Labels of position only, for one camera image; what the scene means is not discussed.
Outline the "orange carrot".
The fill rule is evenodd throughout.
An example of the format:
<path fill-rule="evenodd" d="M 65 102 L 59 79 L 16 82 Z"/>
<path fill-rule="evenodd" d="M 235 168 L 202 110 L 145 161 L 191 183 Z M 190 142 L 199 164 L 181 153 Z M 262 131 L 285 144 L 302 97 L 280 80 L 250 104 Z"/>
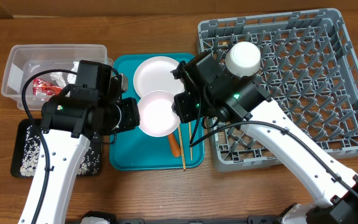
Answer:
<path fill-rule="evenodd" d="M 169 145 L 170 145 L 170 149 L 171 149 L 171 152 L 172 152 L 172 155 L 174 157 L 180 157 L 181 156 L 181 150 L 180 150 L 180 146 L 179 144 L 177 143 L 177 140 L 174 136 L 173 133 L 170 133 L 168 136 L 168 141 L 169 141 Z"/>

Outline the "large pink plate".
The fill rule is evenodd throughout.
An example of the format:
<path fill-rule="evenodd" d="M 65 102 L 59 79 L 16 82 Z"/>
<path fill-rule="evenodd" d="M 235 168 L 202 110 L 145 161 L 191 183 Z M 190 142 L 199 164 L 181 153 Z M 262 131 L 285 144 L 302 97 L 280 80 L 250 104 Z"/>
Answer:
<path fill-rule="evenodd" d="M 179 62 L 166 56 L 151 57 L 143 61 L 135 70 L 133 86 L 139 97 L 162 90 L 173 95 L 185 91 L 184 84 L 174 79 L 172 70 L 175 70 Z"/>

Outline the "white upturned bowl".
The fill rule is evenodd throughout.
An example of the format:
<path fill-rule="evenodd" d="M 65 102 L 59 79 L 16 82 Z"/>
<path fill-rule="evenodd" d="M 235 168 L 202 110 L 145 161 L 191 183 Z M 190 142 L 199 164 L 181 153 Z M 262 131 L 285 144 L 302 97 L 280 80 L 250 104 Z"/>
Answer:
<path fill-rule="evenodd" d="M 226 68 L 239 77 L 250 77 L 259 71 L 261 53 L 252 42 L 234 44 L 226 54 Z"/>

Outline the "red snack wrapper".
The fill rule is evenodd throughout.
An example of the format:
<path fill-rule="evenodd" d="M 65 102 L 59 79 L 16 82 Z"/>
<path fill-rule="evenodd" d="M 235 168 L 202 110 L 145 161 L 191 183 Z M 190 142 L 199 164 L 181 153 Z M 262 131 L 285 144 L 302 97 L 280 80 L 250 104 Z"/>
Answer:
<path fill-rule="evenodd" d="M 35 96 L 52 96 L 59 94 L 63 88 L 59 86 L 52 85 L 51 83 L 41 79 L 36 78 L 33 81 L 33 95 Z"/>

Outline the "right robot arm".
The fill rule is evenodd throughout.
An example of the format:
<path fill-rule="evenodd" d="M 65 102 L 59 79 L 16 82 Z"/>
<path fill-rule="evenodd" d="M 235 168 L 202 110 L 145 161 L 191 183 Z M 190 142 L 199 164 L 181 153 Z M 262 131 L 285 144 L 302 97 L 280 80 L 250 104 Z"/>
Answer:
<path fill-rule="evenodd" d="M 321 149 L 253 80 L 259 66 L 259 52 L 230 54 L 224 65 L 209 52 L 180 62 L 172 73 L 185 91 L 174 97 L 174 112 L 182 123 L 208 116 L 224 129 L 241 129 L 295 175 L 313 202 L 292 205 L 277 223 L 358 223 L 358 174 Z"/>

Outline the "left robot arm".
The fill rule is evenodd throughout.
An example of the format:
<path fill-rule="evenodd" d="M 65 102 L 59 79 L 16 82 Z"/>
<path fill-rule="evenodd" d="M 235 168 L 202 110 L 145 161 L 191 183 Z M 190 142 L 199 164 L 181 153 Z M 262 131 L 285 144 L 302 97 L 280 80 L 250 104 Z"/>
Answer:
<path fill-rule="evenodd" d="M 38 135 L 41 123 L 19 123 L 11 174 L 31 177 L 32 185 L 20 223 L 63 223 L 78 175 L 94 175 L 100 167 L 102 141 L 98 134 L 75 137 L 50 129 Z"/>

